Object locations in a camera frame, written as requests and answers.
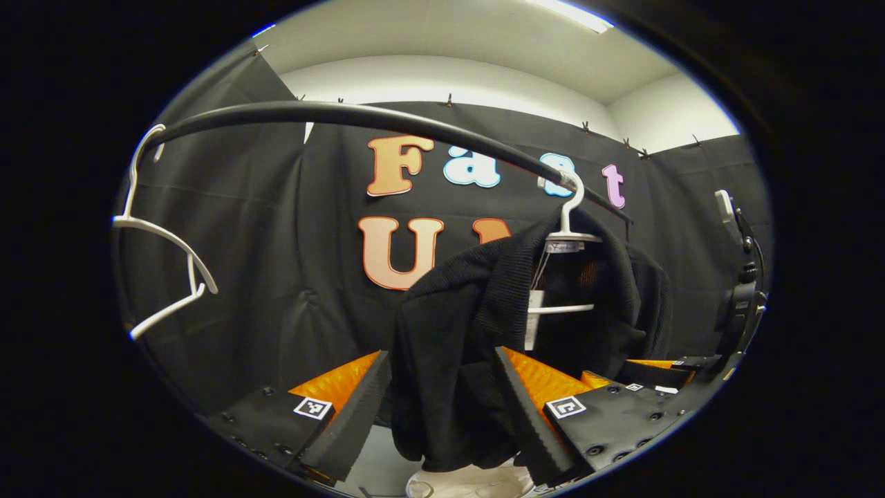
white ceiling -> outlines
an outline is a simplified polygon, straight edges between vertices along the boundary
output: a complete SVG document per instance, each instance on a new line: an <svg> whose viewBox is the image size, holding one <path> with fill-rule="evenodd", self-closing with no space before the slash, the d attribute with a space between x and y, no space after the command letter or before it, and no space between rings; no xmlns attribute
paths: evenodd
<svg viewBox="0 0 885 498"><path fill-rule="evenodd" d="M603 34L526 0L327 0L258 35L277 74L347 58L466 58L608 105L679 70L615 27Z"/></svg>

blue letter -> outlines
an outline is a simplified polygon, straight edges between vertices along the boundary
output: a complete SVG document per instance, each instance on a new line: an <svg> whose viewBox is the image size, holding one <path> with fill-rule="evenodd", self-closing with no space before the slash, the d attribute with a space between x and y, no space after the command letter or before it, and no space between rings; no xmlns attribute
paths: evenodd
<svg viewBox="0 0 885 498"><path fill-rule="evenodd" d="M449 149L449 155L455 159L445 163L442 169L446 180L458 185L476 183L485 188L494 187L501 182L501 175L495 171L494 159L476 152L472 152L472 157L461 157L467 152L467 149L460 147Z"/></svg>
<svg viewBox="0 0 885 498"><path fill-rule="evenodd" d="M554 154L552 152L541 156L541 162L548 166L553 166L556 169L574 171L574 163L572 160L568 159L566 156L560 156L559 154ZM547 192L547 195L551 196L569 197L572 195L572 192L567 188L560 187L547 180L544 180L544 191Z"/></svg>

white label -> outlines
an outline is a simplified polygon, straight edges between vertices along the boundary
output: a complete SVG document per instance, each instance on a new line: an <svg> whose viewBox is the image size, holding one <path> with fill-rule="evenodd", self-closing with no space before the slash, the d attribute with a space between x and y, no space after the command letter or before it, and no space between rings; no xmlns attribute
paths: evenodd
<svg viewBox="0 0 885 498"><path fill-rule="evenodd" d="M541 307L544 302L544 291L528 292L528 307ZM538 336L538 320L540 315L529 313L526 319L526 351L535 349L535 338Z"/></svg>
<svg viewBox="0 0 885 498"><path fill-rule="evenodd" d="M329 409L332 408L332 403L328 401L320 401L314 400L313 398L304 398L298 406L292 410L298 415L309 416L310 418L316 418L317 420L322 420Z"/></svg>
<svg viewBox="0 0 885 498"><path fill-rule="evenodd" d="M584 248L583 242L551 241L547 243L548 253L577 253Z"/></svg>
<svg viewBox="0 0 885 498"><path fill-rule="evenodd" d="M569 396L568 398L563 398L561 400L550 401L547 403L547 406L550 407L550 411L553 412L553 415L556 418L566 418L567 416L574 415L576 413L581 413L586 408L581 404L580 401L577 400L574 396Z"/></svg>

white wall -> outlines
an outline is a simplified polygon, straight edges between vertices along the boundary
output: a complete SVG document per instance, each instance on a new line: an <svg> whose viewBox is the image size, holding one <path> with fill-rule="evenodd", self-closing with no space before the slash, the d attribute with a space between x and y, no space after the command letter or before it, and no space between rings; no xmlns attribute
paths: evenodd
<svg viewBox="0 0 885 498"><path fill-rule="evenodd" d="M649 154L720 136L738 135L731 118L684 74L650 83L608 107L630 145Z"/></svg>
<svg viewBox="0 0 885 498"><path fill-rule="evenodd" d="M687 76L642 87L608 107L532 74L462 58L382 56L351 58L282 74L296 96L347 104L445 102L500 107L590 129L648 153L737 135L731 119ZM304 137L310 135L308 123Z"/></svg>
<svg viewBox="0 0 885 498"><path fill-rule="evenodd" d="M462 58L382 56L310 66L281 78L308 101L345 104L445 102L487 105L530 113L579 127L589 121L600 135L620 140L605 106L532 74Z"/></svg>

white shoe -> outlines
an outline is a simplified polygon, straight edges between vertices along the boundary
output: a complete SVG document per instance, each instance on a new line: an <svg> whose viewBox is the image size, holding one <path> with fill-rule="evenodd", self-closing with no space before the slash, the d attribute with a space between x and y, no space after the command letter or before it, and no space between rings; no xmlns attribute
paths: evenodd
<svg viewBox="0 0 885 498"><path fill-rule="evenodd" d="M475 465L452 472L419 471L405 485L409 498L521 498L535 488L526 467L513 459L494 469Z"/></svg>

